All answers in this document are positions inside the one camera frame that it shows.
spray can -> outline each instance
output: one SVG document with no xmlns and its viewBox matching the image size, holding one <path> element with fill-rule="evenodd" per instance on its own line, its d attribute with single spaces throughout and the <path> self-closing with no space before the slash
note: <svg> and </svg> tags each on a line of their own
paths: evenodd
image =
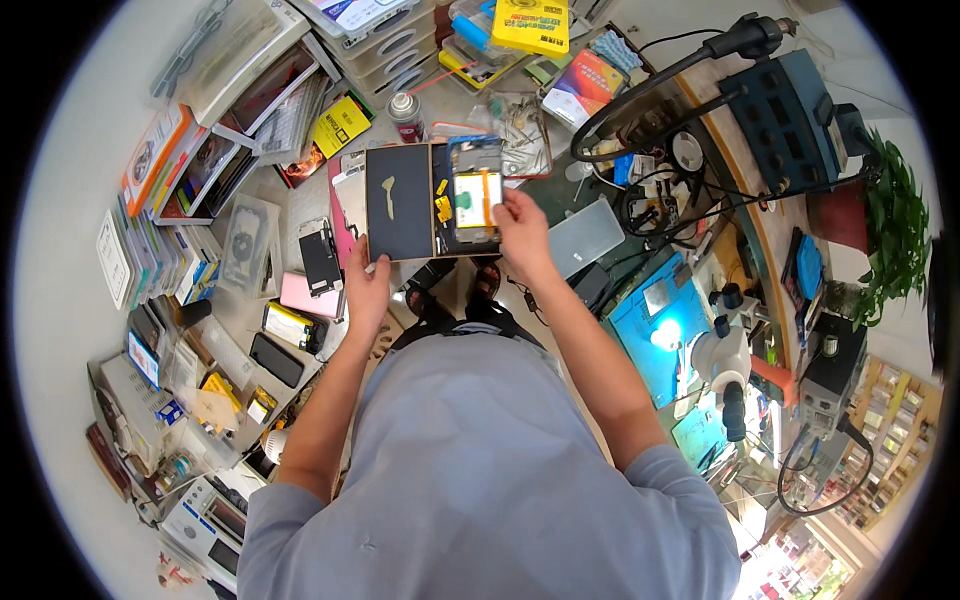
<svg viewBox="0 0 960 600">
<path fill-rule="evenodd" d="M 420 98 L 411 92 L 400 91 L 387 102 L 387 113 L 396 125 L 404 144 L 423 141 L 423 117 L 420 116 Z"/>
</svg>

floor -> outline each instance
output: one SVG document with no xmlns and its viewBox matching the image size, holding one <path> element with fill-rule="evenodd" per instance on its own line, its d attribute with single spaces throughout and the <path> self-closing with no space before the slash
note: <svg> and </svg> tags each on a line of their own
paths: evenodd
<svg viewBox="0 0 960 600">
<path fill-rule="evenodd" d="M 550 327 L 543 325 L 537 317 L 527 309 L 527 304 L 523 300 L 523 294 L 520 293 L 519 288 L 507 281 L 507 277 L 514 277 L 510 263 L 506 259 L 501 258 L 497 261 L 497 265 L 500 267 L 500 273 L 503 279 L 500 284 L 500 290 L 496 295 L 496 301 L 503 304 L 514 315 L 516 322 L 536 337 L 540 343 L 543 344 L 544 348 L 560 359 L 560 363 L 564 368 L 566 387 L 570 391 L 570 395 L 573 396 L 573 399 L 577 402 L 580 411 L 584 414 L 590 431 L 593 432 L 597 442 L 600 444 L 604 456 L 607 457 L 607 461 L 612 464 L 610 450 L 607 448 L 607 441 L 604 440 L 600 428 L 587 410 L 583 399 L 580 398 L 580 393 L 577 392 L 576 387 L 573 385 L 573 379 L 570 377 L 570 373 L 566 368 L 564 359 L 560 354 L 560 349 L 557 347 L 557 342 L 550 332 Z M 476 267 L 469 258 L 460 258 L 457 261 L 456 268 L 444 277 L 432 290 L 440 304 L 457 319 L 464 318 L 464 307 L 467 305 L 467 296 L 473 285 L 475 274 Z M 409 327 L 417 322 L 417 317 L 407 308 L 402 293 L 398 292 L 391 298 L 390 312 L 403 327 Z"/>
</svg>

green plant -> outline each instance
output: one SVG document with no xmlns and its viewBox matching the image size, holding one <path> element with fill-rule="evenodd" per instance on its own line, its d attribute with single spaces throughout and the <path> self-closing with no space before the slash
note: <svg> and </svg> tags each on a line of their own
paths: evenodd
<svg viewBox="0 0 960 600">
<path fill-rule="evenodd" d="M 913 168 L 876 130 L 869 137 L 874 152 L 865 157 L 864 168 L 877 170 L 864 185 L 870 271 L 860 278 L 867 286 L 853 306 L 853 329 L 877 325 L 887 300 L 903 298 L 910 290 L 924 292 L 931 246 L 929 213 Z"/>
</svg>

person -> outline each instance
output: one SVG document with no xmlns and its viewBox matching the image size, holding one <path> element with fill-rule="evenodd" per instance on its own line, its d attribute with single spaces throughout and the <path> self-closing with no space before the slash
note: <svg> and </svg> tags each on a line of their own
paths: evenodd
<svg viewBox="0 0 960 600">
<path fill-rule="evenodd" d="M 389 299 L 389 258 L 368 272 L 361 238 L 347 266 L 347 336 L 292 427 L 276 481 L 250 498 L 241 600 L 732 596 L 740 561 L 726 512 L 667 443 L 633 363 L 558 273 L 542 211 L 509 189 L 493 210 L 503 254 L 613 465 L 540 347 L 494 324 L 454 323 L 451 334 L 448 323 L 407 336 L 416 339 L 372 373 L 331 499 Z"/>
</svg>

